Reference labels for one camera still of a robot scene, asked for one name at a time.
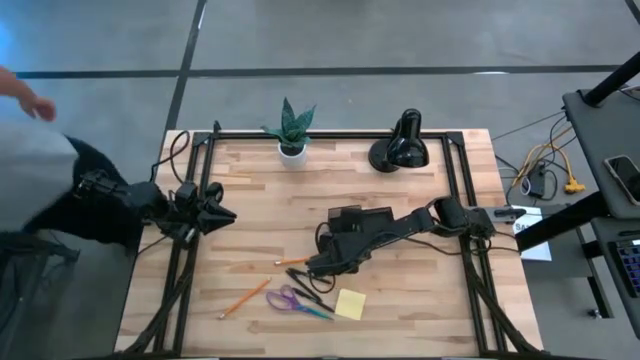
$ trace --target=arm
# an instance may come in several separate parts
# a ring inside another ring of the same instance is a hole
[[[51,100],[38,97],[29,85],[2,66],[0,66],[0,96],[18,100],[22,110],[32,118],[39,115],[43,120],[53,121],[56,117],[56,108]]]

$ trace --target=white pot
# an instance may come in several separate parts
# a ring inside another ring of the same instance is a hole
[[[282,152],[282,144],[278,143],[278,152],[280,153],[280,161],[282,161],[282,164],[286,168],[299,168],[307,162],[307,145],[302,148],[302,151],[298,155],[289,156]]]

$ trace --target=orange pencil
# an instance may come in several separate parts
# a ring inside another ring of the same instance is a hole
[[[276,262],[274,262],[274,265],[289,265],[289,264],[298,264],[301,262],[305,262],[309,260],[309,257],[305,257],[305,258],[299,258],[299,259],[291,259],[291,260],[278,260]]]
[[[240,305],[244,304],[245,301],[249,300],[249,298],[251,298],[253,295],[257,294],[260,290],[262,290],[263,287],[267,286],[267,284],[269,283],[269,281],[271,281],[271,277],[268,277],[265,281],[262,282],[262,284],[258,285],[257,288],[249,291],[247,293],[247,295],[243,296],[242,299],[238,300],[235,304],[231,305],[230,308],[228,308],[227,310],[224,311],[224,313],[222,313],[222,315],[220,315],[218,317],[218,319],[222,320],[224,319],[227,315],[231,314],[232,312],[234,312],[237,308],[240,307]]]

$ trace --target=gray shirt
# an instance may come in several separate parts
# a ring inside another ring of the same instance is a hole
[[[20,231],[73,185],[77,152],[39,120],[0,119],[0,231]]]

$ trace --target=gray floor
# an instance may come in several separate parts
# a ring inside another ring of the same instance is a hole
[[[14,71],[179,70],[197,0],[0,0],[0,64]],[[623,0],[209,0],[192,69],[349,66],[557,66],[620,64],[640,49]],[[494,135],[554,113],[560,96],[606,73],[193,78],[177,128],[277,125],[282,98],[318,105],[315,128],[389,127],[416,107],[430,128]],[[158,156],[176,86],[163,79],[29,80],[59,109],[54,126],[109,155],[129,181]],[[24,118],[11,101],[2,116]],[[494,143],[519,165],[552,120]],[[574,173],[596,189],[579,144]],[[554,203],[583,195],[558,194]],[[512,202],[529,204],[517,192]],[[66,359],[111,351],[131,263],[116,246],[64,237],[82,250],[74,269],[43,289],[13,358]],[[585,281],[529,276],[545,348],[554,354],[635,358],[630,331],[602,263],[615,319],[591,320]]]

